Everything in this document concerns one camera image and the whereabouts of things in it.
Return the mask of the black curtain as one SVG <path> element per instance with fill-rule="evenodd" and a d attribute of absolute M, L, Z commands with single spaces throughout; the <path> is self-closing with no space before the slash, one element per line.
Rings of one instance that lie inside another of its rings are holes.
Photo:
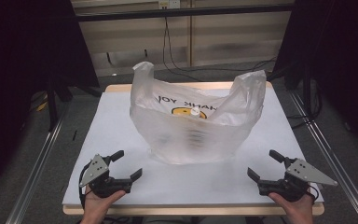
<path fill-rule="evenodd" d="M 98 85 L 71 0 L 0 0 L 0 174 L 36 92 Z"/>
<path fill-rule="evenodd" d="M 273 72 L 313 77 L 358 133 L 358 0 L 295 0 Z"/>

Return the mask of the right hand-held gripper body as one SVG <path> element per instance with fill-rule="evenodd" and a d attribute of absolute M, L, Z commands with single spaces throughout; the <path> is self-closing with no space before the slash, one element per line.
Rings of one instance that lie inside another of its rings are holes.
<path fill-rule="evenodd" d="M 310 183 L 337 186 L 338 182 L 324 174 L 313 165 L 302 159 L 283 158 L 276 161 L 284 163 L 285 173 L 283 179 L 276 181 L 262 180 L 256 177 L 259 194 L 268 196 L 271 192 L 277 193 L 288 202 L 297 202 L 304 195 L 309 195 L 313 201 L 316 197 L 309 192 Z"/>

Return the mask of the translucent white plastic bag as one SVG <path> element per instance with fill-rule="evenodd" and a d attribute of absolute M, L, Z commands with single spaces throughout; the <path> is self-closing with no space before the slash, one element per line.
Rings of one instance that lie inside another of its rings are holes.
<path fill-rule="evenodd" d="M 151 153 L 171 164 L 221 161 L 236 153 L 261 117 L 266 93 L 264 71 L 235 77 L 229 90 L 202 90 L 154 78 L 154 65 L 133 67 L 130 116 Z M 198 107 L 204 119 L 185 115 Z M 188 144 L 186 129 L 195 121 L 206 132 L 201 148 Z"/>

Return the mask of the white wall socket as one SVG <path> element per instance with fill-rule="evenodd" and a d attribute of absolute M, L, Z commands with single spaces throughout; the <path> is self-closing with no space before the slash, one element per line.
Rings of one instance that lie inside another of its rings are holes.
<path fill-rule="evenodd" d="M 159 9 L 177 9 L 180 7 L 180 0 L 158 0 Z"/>

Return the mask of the black horizontal bar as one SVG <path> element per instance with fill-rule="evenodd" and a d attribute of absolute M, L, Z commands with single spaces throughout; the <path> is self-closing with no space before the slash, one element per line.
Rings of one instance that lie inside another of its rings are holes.
<path fill-rule="evenodd" d="M 268 13 L 292 11 L 295 7 L 296 6 L 294 4 L 275 4 L 240 7 L 194 7 L 179 9 L 155 9 L 127 12 L 84 13 L 76 14 L 75 19 L 77 21 L 118 21 L 241 13 Z"/>

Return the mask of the white table mat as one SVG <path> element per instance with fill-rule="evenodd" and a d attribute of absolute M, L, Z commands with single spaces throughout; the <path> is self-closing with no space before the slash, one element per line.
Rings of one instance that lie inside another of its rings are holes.
<path fill-rule="evenodd" d="M 270 150 L 289 158 L 304 157 L 272 88 L 266 89 L 260 120 L 233 157 L 186 165 L 167 164 L 152 157 L 149 145 L 130 118 L 130 95 L 105 93 L 63 197 L 67 214 L 80 205 L 78 179 L 83 167 L 96 154 L 107 156 L 121 149 L 125 155 L 110 164 L 110 175 L 127 178 L 138 169 L 143 170 L 143 175 L 117 206 L 271 204 L 270 198 L 259 194 L 247 170 L 251 168 L 264 179 L 276 180 L 283 177 L 284 165 L 269 156 Z"/>

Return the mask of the person's left hand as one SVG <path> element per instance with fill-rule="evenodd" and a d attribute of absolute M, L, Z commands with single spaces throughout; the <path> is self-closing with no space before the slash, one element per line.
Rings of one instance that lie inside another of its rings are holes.
<path fill-rule="evenodd" d="M 84 214 L 80 224 L 101 224 L 110 206 L 122 198 L 126 192 L 117 191 L 107 198 L 100 198 L 86 186 Z"/>

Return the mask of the black metal stand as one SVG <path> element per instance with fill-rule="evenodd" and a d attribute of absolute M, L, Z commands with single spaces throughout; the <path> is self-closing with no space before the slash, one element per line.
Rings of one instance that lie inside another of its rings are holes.
<path fill-rule="evenodd" d="M 49 75 L 47 81 L 47 97 L 48 97 L 48 112 L 49 112 L 49 131 L 51 132 L 59 122 L 59 115 L 56 104 L 56 97 L 62 102 L 70 102 L 73 99 L 73 94 L 70 92 L 70 87 L 76 87 L 92 96 L 101 97 L 102 93 L 97 91 L 100 87 L 97 78 L 91 84 L 82 83 L 72 77 Z"/>
<path fill-rule="evenodd" d="M 312 84 L 310 67 L 301 61 L 293 61 L 282 68 L 274 68 L 268 73 L 267 81 L 280 77 L 284 79 L 285 88 L 299 103 L 299 115 L 287 116 L 288 119 L 301 119 L 293 129 L 312 124 L 322 111 L 323 100 L 318 86 Z"/>

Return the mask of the clear bottle with white cap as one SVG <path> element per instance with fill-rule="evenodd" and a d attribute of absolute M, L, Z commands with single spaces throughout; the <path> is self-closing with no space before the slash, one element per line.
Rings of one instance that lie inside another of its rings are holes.
<path fill-rule="evenodd" d="M 185 115 L 189 115 L 193 119 L 204 119 L 205 114 L 198 107 L 185 107 L 183 110 Z M 201 148 L 205 142 L 206 132 L 202 130 L 201 125 L 195 121 L 191 123 L 191 127 L 186 129 L 188 144 L 193 148 Z"/>

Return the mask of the metal floor rail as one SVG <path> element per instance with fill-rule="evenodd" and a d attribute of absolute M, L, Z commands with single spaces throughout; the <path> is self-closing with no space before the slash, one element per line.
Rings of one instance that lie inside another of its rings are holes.
<path fill-rule="evenodd" d="M 30 173 L 24 187 L 22 188 L 21 194 L 12 208 L 6 224 L 21 224 L 26 214 L 27 208 L 34 196 L 35 189 L 41 178 L 41 175 L 45 169 L 48 161 L 49 154 L 53 149 L 56 139 L 62 128 L 63 121 L 68 113 L 70 103 L 64 103 L 62 106 L 62 112 L 58 117 L 58 121 L 53 126 L 52 130 L 48 132 L 48 136 L 41 148 L 41 151 L 37 157 L 32 172 Z"/>
<path fill-rule="evenodd" d="M 289 94 L 296 106 L 297 111 L 303 117 L 303 120 L 305 120 L 305 124 L 307 125 L 310 134 L 318 145 L 318 148 L 322 151 L 324 158 L 332 169 L 337 182 L 345 192 L 346 196 L 351 202 L 352 207 L 358 215 L 358 188 L 352 182 L 345 168 L 342 166 L 341 162 L 336 156 L 334 150 L 331 148 L 328 141 L 324 137 L 316 121 L 307 115 L 305 103 L 303 100 L 296 92 L 289 91 Z"/>

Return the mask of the person's right hand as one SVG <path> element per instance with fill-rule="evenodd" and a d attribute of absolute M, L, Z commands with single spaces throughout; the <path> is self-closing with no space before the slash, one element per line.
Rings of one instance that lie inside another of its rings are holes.
<path fill-rule="evenodd" d="M 300 200 L 292 203 L 275 192 L 271 192 L 268 196 L 284 210 L 291 224 L 313 224 L 313 200 L 309 195 L 304 195 Z"/>

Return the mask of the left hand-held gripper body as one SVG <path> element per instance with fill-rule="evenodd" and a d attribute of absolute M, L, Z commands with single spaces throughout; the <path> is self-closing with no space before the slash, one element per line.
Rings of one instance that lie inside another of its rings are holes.
<path fill-rule="evenodd" d="M 124 190 L 131 192 L 132 181 L 130 178 L 116 179 L 109 175 L 110 156 L 102 157 L 96 154 L 94 158 L 84 166 L 79 177 L 79 197 L 84 199 L 87 192 L 82 189 L 89 186 L 100 198 L 107 198 L 113 193 Z"/>

